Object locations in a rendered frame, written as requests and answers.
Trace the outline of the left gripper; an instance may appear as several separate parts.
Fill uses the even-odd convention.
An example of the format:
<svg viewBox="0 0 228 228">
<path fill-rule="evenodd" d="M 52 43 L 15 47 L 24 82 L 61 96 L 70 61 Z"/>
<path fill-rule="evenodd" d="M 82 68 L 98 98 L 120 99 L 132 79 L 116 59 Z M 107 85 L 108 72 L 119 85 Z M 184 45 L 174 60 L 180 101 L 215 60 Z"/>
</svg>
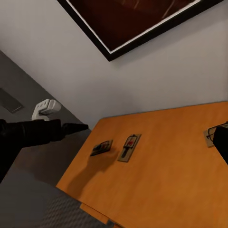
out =
<svg viewBox="0 0 228 228">
<path fill-rule="evenodd" d="M 22 148 L 61 141 L 65 135 L 89 129 L 89 125 L 79 123 L 64 123 L 61 127 L 60 119 L 28 121 L 20 122 L 20 124 L 23 126 L 25 138 Z"/>
</svg>

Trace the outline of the mousetrap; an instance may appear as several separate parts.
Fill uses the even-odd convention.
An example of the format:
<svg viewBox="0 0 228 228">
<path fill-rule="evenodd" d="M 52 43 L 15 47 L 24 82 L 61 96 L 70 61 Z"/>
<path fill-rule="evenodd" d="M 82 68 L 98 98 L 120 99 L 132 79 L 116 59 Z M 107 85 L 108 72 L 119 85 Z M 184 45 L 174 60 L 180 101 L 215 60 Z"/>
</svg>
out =
<svg viewBox="0 0 228 228">
<path fill-rule="evenodd" d="M 228 121 L 226 123 L 218 125 L 218 126 L 222 126 L 222 127 L 228 128 Z M 214 139 L 214 134 L 215 134 L 216 129 L 217 129 L 217 126 L 209 128 L 208 130 L 203 132 L 208 148 L 211 148 L 211 147 L 215 146 L 214 143 L 213 143 L 213 139 Z"/>
<path fill-rule="evenodd" d="M 141 134 L 131 134 L 129 136 L 129 138 L 127 139 L 123 150 L 118 158 L 119 162 L 127 162 L 129 161 L 129 159 L 132 156 L 132 153 L 134 152 L 135 147 L 137 146 L 140 138 L 141 138 Z"/>
<path fill-rule="evenodd" d="M 104 152 L 108 152 L 111 149 L 113 140 L 103 142 L 101 144 L 95 145 L 93 147 L 92 153 L 90 156 L 98 155 Z"/>
</svg>

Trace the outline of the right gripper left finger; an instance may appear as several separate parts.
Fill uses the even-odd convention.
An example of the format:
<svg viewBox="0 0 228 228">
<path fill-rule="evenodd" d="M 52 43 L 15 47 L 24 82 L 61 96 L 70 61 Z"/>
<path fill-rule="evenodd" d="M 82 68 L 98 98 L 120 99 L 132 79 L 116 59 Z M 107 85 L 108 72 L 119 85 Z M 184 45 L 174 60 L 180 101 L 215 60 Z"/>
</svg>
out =
<svg viewBox="0 0 228 228">
<path fill-rule="evenodd" d="M 0 183 L 25 144 L 20 126 L 0 131 Z"/>
</svg>

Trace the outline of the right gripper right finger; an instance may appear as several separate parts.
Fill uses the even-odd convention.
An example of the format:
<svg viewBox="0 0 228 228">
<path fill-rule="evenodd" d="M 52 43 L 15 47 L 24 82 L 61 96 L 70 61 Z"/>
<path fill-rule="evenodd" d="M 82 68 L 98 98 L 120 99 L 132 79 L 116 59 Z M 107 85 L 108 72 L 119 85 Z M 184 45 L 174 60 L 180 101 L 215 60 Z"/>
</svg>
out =
<svg viewBox="0 0 228 228">
<path fill-rule="evenodd" d="M 213 143 L 228 165 L 228 128 L 217 126 Z"/>
</svg>

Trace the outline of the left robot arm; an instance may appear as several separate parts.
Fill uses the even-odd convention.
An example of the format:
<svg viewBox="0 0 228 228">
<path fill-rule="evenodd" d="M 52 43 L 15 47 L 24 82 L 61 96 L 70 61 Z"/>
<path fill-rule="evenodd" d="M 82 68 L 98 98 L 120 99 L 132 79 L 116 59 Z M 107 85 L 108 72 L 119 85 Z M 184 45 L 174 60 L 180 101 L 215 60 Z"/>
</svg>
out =
<svg viewBox="0 0 228 228">
<path fill-rule="evenodd" d="M 57 100 L 46 99 L 36 105 L 32 121 L 6 123 L 4 119 L 0 119 L 0 131 L 20 126 L 25 138 L 25 144 L 22 148 L 25 148 L 61 141 L 65 135 L 89 129 L 87 124 L 64 123 L 61 127 L 60 119 L 50 120 L 48 115 L 59 112 L 61 106 Z"/>
</svg>

